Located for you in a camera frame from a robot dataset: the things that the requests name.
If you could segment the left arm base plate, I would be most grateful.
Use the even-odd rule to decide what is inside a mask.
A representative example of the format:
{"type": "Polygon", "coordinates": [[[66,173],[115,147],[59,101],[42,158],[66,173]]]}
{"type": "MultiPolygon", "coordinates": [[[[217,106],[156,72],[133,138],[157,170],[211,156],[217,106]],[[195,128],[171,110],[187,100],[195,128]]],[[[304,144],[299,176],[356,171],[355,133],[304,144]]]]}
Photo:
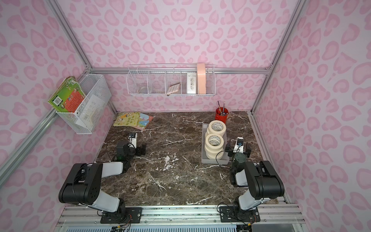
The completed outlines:
{"type": "Polygon", "coordinates": [[[103,212],[100,224],[127,224],[140,223],[142,217],[142,207],[128,207],[125,213],[106,213],[103,212]]]}

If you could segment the beige tape roll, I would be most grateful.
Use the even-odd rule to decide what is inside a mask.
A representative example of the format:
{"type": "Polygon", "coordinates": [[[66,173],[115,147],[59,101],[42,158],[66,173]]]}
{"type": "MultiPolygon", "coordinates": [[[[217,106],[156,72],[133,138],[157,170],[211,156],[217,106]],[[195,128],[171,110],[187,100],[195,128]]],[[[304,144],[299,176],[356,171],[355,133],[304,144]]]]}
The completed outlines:
{"type": "Polygon", "coordinates": [[[217,151],[223,149],[224,139],[219,134],[211,133],[205,138],[205,149],[209,151],[217,151]]]}
{"type": "Polygon", "coordinates": [[[221,137],[223,137],[224,134],[226,133],[226,124],[219,120],[214,120],[210,122],[208,128],[214,130],[214,134],[218,134],[221,137]]]}
{"type": "Polygon", "coordinates": [[[210,160],[220,160],[224,156],[224,150],[217,151],[217,152],[205,151],[205,154],[207,158],[210,160]]]}
{"type": "Polygon", "coordinates": [[[220,152],[223,152],[223,148],[210,148],[210,147],[205,147],[205,152],[207,156],[210,157],[215,157],[218,156],[220,152]]]}
{"type": "Polygon", "coordinates": [[[210,134],[214,134],[214,130],[212,130],[210,128],[207,128],[206,133],[205,133],[205,137],[207,137],[210,134]]]}

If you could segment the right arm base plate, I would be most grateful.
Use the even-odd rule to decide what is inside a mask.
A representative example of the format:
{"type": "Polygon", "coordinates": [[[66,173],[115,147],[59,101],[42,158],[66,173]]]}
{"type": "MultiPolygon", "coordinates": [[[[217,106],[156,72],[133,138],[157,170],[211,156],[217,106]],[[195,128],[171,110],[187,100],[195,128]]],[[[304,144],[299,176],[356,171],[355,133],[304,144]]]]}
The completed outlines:
{"type": "Polygon", "coordinates": [[[233,206],[218,206],[217,211],[220,215],[221,222],[243,222],[243,223],[256,223],[260,222],[260,213],[258,209],[240,210],[233,206]]]}

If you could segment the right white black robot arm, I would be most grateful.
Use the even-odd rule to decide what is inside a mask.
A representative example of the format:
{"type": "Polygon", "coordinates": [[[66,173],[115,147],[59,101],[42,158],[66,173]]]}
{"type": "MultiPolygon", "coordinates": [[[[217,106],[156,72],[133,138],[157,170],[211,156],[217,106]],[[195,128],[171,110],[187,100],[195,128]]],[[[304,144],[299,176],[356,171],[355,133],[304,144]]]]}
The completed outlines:
{"type": "Polygon", "coordinates": [[[249,161],[251,149],[244,151],[242,143],[237,146],[227,143],[226,150],[231,158],[231,184],[237,188],[247,188],[233,203],[236,213],[253,211],[262,203],[284,196],[284,184],[269,161],[249,161]]]}

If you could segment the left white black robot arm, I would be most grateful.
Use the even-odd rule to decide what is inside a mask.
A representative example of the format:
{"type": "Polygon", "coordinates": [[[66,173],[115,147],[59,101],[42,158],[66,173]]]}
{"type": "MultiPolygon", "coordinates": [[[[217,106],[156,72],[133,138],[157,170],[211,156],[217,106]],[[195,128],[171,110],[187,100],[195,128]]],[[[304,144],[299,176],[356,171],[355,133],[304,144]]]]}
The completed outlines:
{"type": "Polygon", "coordinates": [[[104,192],[101,181],[106,177],[126,173],[131,167],[131,160],[145,154],[146,144],[137,146],[121,141],[118,143],[117,161],[74,164],[59,192],[59,201],[87,206],[105,213],[126,214],[124,200],[104,192]]]}

